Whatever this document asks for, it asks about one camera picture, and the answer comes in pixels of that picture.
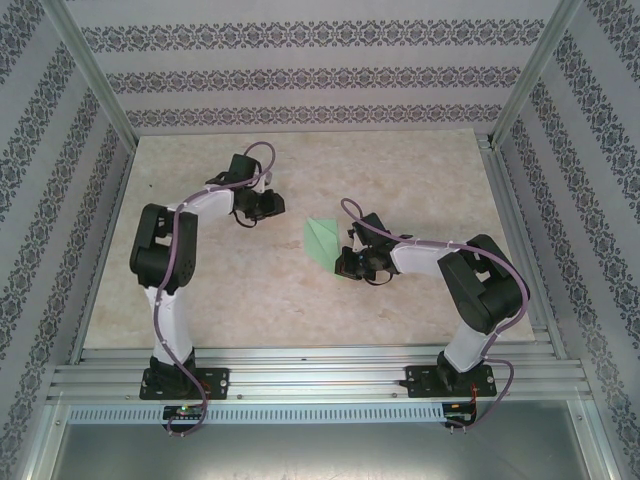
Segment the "green paper sheet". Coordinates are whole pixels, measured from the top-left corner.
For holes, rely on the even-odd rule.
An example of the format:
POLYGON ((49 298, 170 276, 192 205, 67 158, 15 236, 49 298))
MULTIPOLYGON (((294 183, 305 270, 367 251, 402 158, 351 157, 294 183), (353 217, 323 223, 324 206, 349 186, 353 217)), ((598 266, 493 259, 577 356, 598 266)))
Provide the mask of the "green paper sheet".
POLYGON ((307 218, 303 227, 305 253, 332 275, 341 255, 339 226, 336 219, 307 218))

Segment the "grey metal sheet panel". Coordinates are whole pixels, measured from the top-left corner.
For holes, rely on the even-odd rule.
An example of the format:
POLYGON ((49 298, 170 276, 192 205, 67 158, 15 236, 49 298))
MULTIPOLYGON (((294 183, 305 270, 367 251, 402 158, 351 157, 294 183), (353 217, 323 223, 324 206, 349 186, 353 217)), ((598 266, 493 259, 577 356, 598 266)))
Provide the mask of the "grey metal sheet panel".
POLYGON ((184 439, 157 423, 78 424, 47 408, 1 480, 640 480, 590 401, 517 401, 477 427, 220 424, 184 439))

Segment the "aluminium mounting rail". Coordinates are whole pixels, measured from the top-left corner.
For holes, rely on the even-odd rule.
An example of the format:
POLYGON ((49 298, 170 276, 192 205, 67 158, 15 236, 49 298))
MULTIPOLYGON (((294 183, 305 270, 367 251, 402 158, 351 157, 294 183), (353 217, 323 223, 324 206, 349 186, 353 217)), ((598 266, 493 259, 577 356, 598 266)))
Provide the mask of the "aluminium mounting rail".
MULTIPOLYGON (((230 372, 231 403, 405 402, 400 386, 409 365, 435 362, 440 349, 421 346, 199 349, 203 367, 230 372)), ((593 396, 583 364, 560 358, 548 340, 499 343, 493 368, 510 400, 576 400, 593 396)), ((150 353, 145 349, 87 349, 78 363, 55 368, 46 398, 68 404, 134 403, 150 353)))

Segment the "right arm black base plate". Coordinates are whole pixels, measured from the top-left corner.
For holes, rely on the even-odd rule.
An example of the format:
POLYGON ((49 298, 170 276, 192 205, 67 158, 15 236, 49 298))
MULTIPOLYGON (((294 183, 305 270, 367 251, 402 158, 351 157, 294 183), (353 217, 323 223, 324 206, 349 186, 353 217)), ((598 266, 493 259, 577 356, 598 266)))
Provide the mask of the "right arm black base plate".
POLYGON ((436 365, 407 366, 405 374, 399 384, 410 398, 470 397, 473 389, 481 398, 497 395, 493 370, 485 364, 464 373, 436 365))

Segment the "aluminium side rail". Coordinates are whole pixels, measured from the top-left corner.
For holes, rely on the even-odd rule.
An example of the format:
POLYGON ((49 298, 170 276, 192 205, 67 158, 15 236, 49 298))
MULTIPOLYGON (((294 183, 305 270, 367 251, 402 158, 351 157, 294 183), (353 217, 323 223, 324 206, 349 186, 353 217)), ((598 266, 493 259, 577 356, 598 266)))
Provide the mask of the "aluminium side rail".
POLYGON ((111 168, 110 177, 108 178, 109 182, 102 190, 98 210, 93 217, 89 243, 83 250, 83 253, 89 254, 90 269, 88 273, 82 277, 78 276, 78 279, 83 280, 83 283, 80 284, 81 289, 79 290, 82 296, 73 304, 73 306, 78 307, 78 311, 71 324, 73 329, 69 337, 66 356, 64 357, 64 363, 66 364, 76 364, 79 361, 84 347, 92 311, 135 155, 136 148, 133 148, 132 151, 126 153, 121 161, 111 168))
POLYGON ((523 275, 530 290, 528 316, 534 331, 545 330, 555 356, 569 358, 563 345, 547 292, 544 288, 525 222, 500 152, 496 151, 488 135, 476 134, 476 141, 513 265, 523 275))

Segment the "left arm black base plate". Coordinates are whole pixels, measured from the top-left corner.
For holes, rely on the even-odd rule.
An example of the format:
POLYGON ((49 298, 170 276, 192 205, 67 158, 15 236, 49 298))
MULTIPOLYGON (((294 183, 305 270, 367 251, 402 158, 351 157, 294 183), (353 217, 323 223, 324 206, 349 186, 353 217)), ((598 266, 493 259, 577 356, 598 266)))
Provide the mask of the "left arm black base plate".
MULTIPOLYGON (((225 400, 229 388, 228 369, 196 368, 191 375, 197 380, 208 400, 225 400)), ((139 390, 141 400, 198 400, 202 394, 196 384, 180 369, 167 372, 144 370, 139 390)))

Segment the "aluminium frame post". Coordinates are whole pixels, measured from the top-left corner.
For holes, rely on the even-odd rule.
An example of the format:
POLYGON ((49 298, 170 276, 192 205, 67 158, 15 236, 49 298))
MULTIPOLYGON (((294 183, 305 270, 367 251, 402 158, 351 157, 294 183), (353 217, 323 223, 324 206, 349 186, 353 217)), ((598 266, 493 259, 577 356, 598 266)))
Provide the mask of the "aluminium frame post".
POLYGON ((540 38, 527 60, 513 91, 496 121, 490 135, 491 147, 496 150, 506 139, 511 125, 516 121, 530 92, 537 83, 547 63, 553 55, 582 0, 559 0, 540 38))
POLYGON ((123 141, 125 148, 133 152, 139 143, 139 136, 121 107, 105 73, 94 56, 84 34, 74 20, 64 0, 39 0, 54 25, 57 33, 71 53, 104 109, 110 123, 123 141))

